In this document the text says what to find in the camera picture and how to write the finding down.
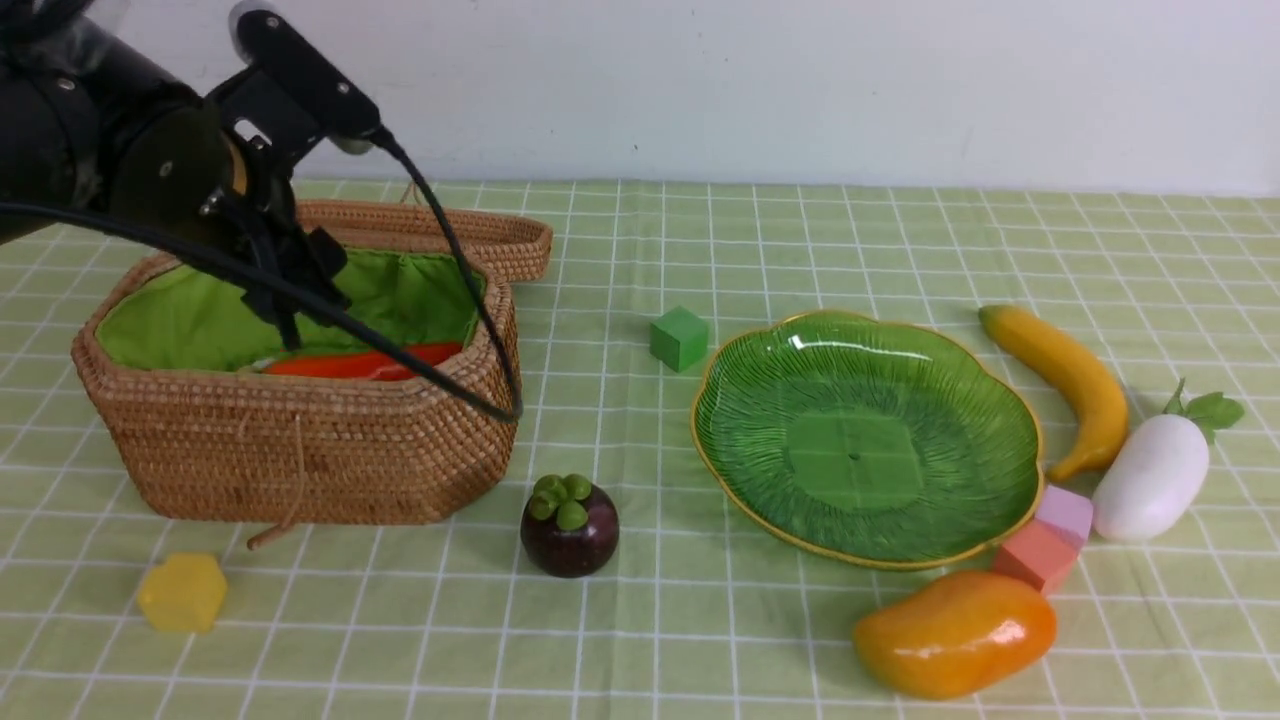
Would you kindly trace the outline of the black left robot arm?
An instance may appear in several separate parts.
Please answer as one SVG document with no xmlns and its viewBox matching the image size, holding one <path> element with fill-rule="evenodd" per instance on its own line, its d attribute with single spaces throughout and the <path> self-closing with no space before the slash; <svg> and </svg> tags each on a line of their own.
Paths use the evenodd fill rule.
<svg viewBox="0 0 1280 720">
<path fill-rule="evenodd" d="M 238 287 L 288 350 L 300 316 L 343 325 L 346 250 L 291 182 L 321 141 L 365 145 L 376 106 L 266 3 L 230 10 L 243 65 L 206 94 L 91 6 L 3 4 L 3 242 L 64 223 L 142 243 Z"/>
</svg>

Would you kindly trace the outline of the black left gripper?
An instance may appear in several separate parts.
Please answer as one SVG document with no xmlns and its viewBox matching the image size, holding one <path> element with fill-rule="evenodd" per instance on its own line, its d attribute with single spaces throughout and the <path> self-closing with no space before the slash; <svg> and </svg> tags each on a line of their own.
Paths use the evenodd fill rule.
<svg viewBox="0 0 1280 720">
<path fill-rule="evenodd" d="M 141 100 L 110 106 L 110 215 L 247 260 L 348 309 L 337 286 L 347 254 L 323 227 L 302 231 L 287 170 L 261 135 L 244 138 L 206 102 Z M 302 347 L 288 297 L 250 281 L 244 304 L 278 331 L 287 354 Z"/>
</svg>

